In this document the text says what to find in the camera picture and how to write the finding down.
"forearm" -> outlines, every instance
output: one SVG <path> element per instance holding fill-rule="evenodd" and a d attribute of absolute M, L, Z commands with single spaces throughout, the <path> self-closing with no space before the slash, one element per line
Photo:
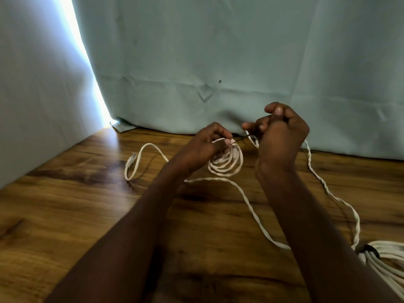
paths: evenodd
<path fill-rule="evenodd" d="M 158 231 L 186 175 L 166 164 L 134 207 L 56 286 L 46 302 L 137 302 Z"/>
<path fill-rule="evenodd" d="M 388 287 L 361 264 L 295 172 L 264 171 L 258 172 L 257 178 L 314 301 L 391 302 L 396 299 Z"/>

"white curtain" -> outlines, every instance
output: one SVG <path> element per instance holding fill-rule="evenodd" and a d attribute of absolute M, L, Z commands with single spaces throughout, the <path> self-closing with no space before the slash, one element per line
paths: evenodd
<path fill-rule="evenodd" d="M 59 0 L 0 0 L 0 64 L 2 187 L 107 120 Z"/>
<path fill-rule="evenodd" d="M 233 132 L 291 105 L 317 150 L 404 159 L 404 0 L 73 0 L 112 117 Z"/>

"wood grain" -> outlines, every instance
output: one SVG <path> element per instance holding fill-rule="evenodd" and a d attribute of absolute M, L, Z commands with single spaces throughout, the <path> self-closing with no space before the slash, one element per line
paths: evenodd
<path fill-rule="evenodd" d="M 164 164 L 146 148 L 138 175 L 127 183 L 132 152 L 155 143 L 171 158 L 190 136 L 103 129 L 0 191 L 0 302 L 41 302 L 58 280 L 136 202 Z M 286 242 L 254 178 L 256 149 L 232 178 L 274 239 Z M 404 163 L 314 153 L 313 167 L 331 191 L 361 216 L 361 240 L 404 242 Z M 326 196 L 307 168 L 300 177 L 352 241 L 348 208 Z M 206 176 L 205 168 L 193 176 Z M 290 251 L 261 233 L 240 193 L 228 183 L 183 185 L 167 214 L 144 295 L 145 302 L 309 302 Z"/>

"person's left arm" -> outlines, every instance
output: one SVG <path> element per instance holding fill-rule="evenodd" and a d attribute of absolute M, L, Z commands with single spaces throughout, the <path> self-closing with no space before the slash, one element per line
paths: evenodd
<path fill-rule="evenodd" d="M 219 138 L 224 140 L 212 143 Z M 184 179 L 230 145 L 218 123 L 203 128 L 160 171 L 134 207 L 78 261 L 45 303 L 139 302 L 154 244 Z"/>

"twisted white cable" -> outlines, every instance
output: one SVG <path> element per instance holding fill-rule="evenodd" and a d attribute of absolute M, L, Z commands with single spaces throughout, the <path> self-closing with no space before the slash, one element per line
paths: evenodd
<path fill-rule="evenodd" d="M 259 147 L 259 143 L 256 138 L 254 141 L 251 138 L 251 136 L 249 136 L 248 138 L 256 148 Z M 330 192 L 330 189 L 328 188 L 326 182 L 314 171 L 314 169 L 311 167 L 311 151 L 310 151 L 309 144 L 308 144 L 307 140 L 305 140 L 304 142 L 307 147 L 307 152 L 308 152 L 307 165 L 308 165 L 310 171 L 323 184 L 326 193 L 331 198 L 333 198 L 336 201 L 341 202 L 344 205 L 346 205 L 347 207 L 349 207 L 353 213 L 356 224 L 355 224 L 355 236 L 353 238 L 353 244 L 351 247 L 353 250 L 355 250 L 356 246 L 359 243 L 359 235 L 360 235 L 359 215 L 351 204 L 345 202 L 341 198 L 337 198 L 336 196 L 334 196 Z M 153 146 L 162 155 L 162 157 L 165 159 L 166 162 L 169 161 L 168 158 L 161 152 L 161 150 L 156 145 L 154 145 L 152 143 L 146 143 L 140 149 L 139 154 L 133 153 L 133 155 L 126 162 L 125 179 L 127 181 L 130 181 L 134 177 L 134 175 L 139 167 L 139 162 L 140 162 L 140 158 L 142 155 L 142 151 L 148 145 Z M 136 161 L 136 164 L 134 166 L 132 175 L 130 177 L 128 177 L 128 169 L 134 163 L 134 161 Z M 230 172 L 236 166 L 237 162 L 238 162 L 238 167 L 235 169 L 235 171 Z M 288 245 L 282 244 L 280 242 L 273 240 L 272 237 L 268 234 L 267 230 L 262 226 L 259 217 L 254 212 L 253 207 L 251 206 L 248 198 L 246 197 L 246 195 L 245 195 L 244 191 L 241 189 L 241 187 L 239 185 L 237 185 L 235 182 L 229 180 L 228 178 L 224 178 L 224 177 L 231 177 L 231 176 L 237 174 L 240 171 L 240 169 L 243 165 L 243 162 L 244 162 L 243 153 L 242 153 L 240 147 L 235 143 L 234 139 L 232 139 L 230 148 L 222 155 L 222 157 L 217 158 L 215 160 L 211 160 L 208 164 L 208 170 L 211 173 L 213 173 L 219 177 L 195 178 L 192 180 L 184 180 L 184 182 L 193 183 L 193 182 L 197 182 L 197 181 L 223 181 L 223 182 L 228 182 L 228 183 L 232 184 L 241 193 L 245 203 L 247 204 L 250 212 L 252 213 L 252 216 L 254 217 L 255 221 L 258 223 L 258 225 L 259 225 L 261 231 L 264 233 L 265 237 L 268 240 L 270 240 L 270 242 L 272 242 L 273 244 L 278 246 L 279 248 L 290 250 L 290 247 Z M 380 258 L 389 259 L 389 260 L 397 263 L 398 265 L 400 265 L 402 268 L 404 268 L 404 244 L 399 243 L 399 242 L 392 242 L 392 241 L 373 241 L 373 242 L 370 242 L 369 245 L 378 251 Z M 376 274 L 379 275 L 391 287 L 391 289 L 397 294 L 397 296 L 399 296 L 404 301 L 404 289 L 402 287 L 402 285 L 404 285 L 404 272 L 397 270 L 395 268 L 392 268 L 391 266 L 383 263 L 375 256 L 375 254 L 373 252 L 364 251 L 363 253 L 359 254 L 359 258 L 361 259 L 363 264 L 369 265 L 376 272 Z"/>

